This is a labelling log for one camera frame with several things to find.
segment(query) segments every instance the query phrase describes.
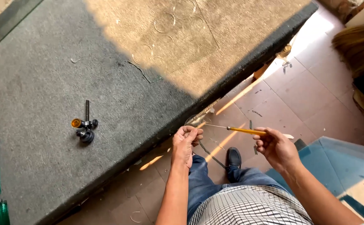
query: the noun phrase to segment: gray carpet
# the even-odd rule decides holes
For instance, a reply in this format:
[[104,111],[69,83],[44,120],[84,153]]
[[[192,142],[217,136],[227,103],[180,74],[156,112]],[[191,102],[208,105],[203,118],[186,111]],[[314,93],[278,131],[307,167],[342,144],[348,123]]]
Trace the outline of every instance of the gray carpet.
[[[149,83],[128,63],[129,40],[107,30],[115,20],[97,13],[128,11],[121,2],[44,0],[0,42],[0,200],[12,225],[56,220],[280,51],[317,9],[198,1],[218,48]],[[84,146],[70,122],[87,99],[99,126]]]

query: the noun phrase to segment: man's right hand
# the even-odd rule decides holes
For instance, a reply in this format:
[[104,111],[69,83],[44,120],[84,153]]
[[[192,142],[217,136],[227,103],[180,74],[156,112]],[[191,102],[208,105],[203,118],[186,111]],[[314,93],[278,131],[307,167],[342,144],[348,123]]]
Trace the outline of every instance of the man's right hand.
[[267,135],[253,137],[258,152],[263,154],[270,165],[279,173],[292,173],[302,166],[295,145],[281,132],[258,127],[255,130],[265,131]]

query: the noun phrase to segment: tile floor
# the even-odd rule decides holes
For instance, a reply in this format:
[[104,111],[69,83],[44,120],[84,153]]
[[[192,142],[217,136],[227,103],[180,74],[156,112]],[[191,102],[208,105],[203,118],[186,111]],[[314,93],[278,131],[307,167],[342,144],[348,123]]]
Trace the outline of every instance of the tile floor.
[[[322,6],[292,40],[288,56],[292,67],[276,59],[265,74],[249,86],[250,79],[235,87],[208,115],[211,124],[249,128],[269,126],[291,134],[293,141],[310,143],[321,136],[364,145],[364,116],[355,106],[352,78],[330,41],[344,26]],[[226,149],[240,149],[243,166],[262,171],[270,165],[255,155],[250,135],[204,126],[203,145],[225,163]],[[116,177],[89,198],[81,211],[60,224],[153,224],[156,220],[170,168],[170,141],[145,156],[139,165]],[[200,146],[194,149],[208,160],[209,177],[227,182],[225,170]]]

